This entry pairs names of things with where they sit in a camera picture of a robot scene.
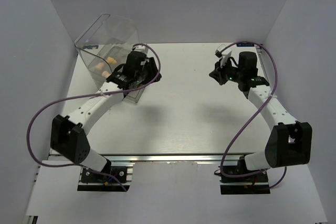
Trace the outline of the beige teardrop makeup sponge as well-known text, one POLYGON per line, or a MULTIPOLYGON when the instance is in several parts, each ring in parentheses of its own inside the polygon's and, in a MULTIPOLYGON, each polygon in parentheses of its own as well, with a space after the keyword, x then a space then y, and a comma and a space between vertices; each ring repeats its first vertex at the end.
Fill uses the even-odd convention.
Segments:
POLYGON ((108 71, 104 71, 104 72, 102 73, 102 76, 105 77, 105 78, 107 78, 107 77, 110 76, 110 75, 111 75, 111 73, 108 72, 108 71))

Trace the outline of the beige gourd makeup sponge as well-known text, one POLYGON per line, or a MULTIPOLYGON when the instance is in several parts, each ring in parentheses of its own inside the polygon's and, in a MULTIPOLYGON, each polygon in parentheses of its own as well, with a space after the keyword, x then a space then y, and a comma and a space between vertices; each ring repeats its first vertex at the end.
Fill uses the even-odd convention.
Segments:
POLYGON ((106 66, 106 64, 104 63, 104 62, 100 62, 100 63, 98 63, 97 65, 95 65, 95 69, 97 70, 97 71, 102 71, 104 68, 105 68, 105 66, 106 66))

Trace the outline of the clear acrylic makeup organizer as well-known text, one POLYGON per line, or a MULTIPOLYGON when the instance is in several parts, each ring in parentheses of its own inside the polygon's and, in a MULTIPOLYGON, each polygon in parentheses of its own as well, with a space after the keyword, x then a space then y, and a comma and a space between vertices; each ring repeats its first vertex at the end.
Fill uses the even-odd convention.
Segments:
POLYGON ((117 66, 125 63, 133 45, 138 42, 137 27, 132 20, 101 14, 75 40, 74 46, 99 89, 106 81, 102 73, 108 71, 112 74, 117 66), (108 57, 118 63, 109 65, 106 61, 108 57), (95 69, 100 62, 106 64, 101 72, 95 69))

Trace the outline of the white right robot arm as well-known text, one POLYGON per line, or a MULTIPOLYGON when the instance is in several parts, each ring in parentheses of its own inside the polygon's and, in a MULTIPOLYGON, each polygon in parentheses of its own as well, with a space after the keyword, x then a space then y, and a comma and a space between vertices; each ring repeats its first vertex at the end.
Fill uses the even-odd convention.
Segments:
POLYGON ((235 174, 241 180, 250 181, 257 170, 309 163, 312 127, 307 122, 299 122, 271 95, 269 82, 258 75, 254 52, 240 52, 237 61, 230 51, 222 54, 209 76, 220 85, 229 81, 237 83, 270 129, 264 150, 240 157, 235 174))

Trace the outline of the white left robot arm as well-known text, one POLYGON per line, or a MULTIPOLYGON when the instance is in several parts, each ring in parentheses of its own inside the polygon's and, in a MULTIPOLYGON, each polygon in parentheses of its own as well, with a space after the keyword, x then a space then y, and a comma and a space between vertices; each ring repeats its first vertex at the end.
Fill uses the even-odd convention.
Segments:
POLYGON ((133 89, 159 79, 154 58, 143 52, 130 52, 126 62, 118 65, 107 76, 95 97, 70 114, 57 115, 53 119, 51 149, 74 164, 93 170, 93 176, 98 181, 108 180, 111 175, 111 162, 90 147, 88 133, 112 106, 123 101, 133 89))

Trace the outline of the blue table label sticker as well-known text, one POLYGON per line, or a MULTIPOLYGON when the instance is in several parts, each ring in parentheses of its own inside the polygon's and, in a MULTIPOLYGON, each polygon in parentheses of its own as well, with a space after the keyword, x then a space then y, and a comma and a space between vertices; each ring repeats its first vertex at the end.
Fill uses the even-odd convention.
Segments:
POLYGON ((237 47, 254 47, 255 45, 253 43, 248 42, 240 42, 236 44, 237 47))

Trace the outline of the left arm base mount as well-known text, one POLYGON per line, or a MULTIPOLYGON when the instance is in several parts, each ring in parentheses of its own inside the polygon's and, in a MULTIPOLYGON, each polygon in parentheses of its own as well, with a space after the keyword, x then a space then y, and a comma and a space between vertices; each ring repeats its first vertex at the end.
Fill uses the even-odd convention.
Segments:
POLYGON ((132 182, 134 163, 112 162, 110 176, 103 176, 82 168, 79 175, 77 191, 89 192, 126 192, 132 182))

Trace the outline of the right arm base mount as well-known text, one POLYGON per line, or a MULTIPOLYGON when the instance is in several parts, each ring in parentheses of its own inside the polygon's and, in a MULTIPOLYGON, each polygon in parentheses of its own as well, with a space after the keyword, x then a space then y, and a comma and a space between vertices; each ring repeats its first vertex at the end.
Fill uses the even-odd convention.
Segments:
POLYGON ((220 173, 218 168, 214 171, 214 175, 218 176, 220 193, 222 195, 262 195, 270 194, 269 181, 267 173, 244 177, 244 178, 228 178, 220 173))

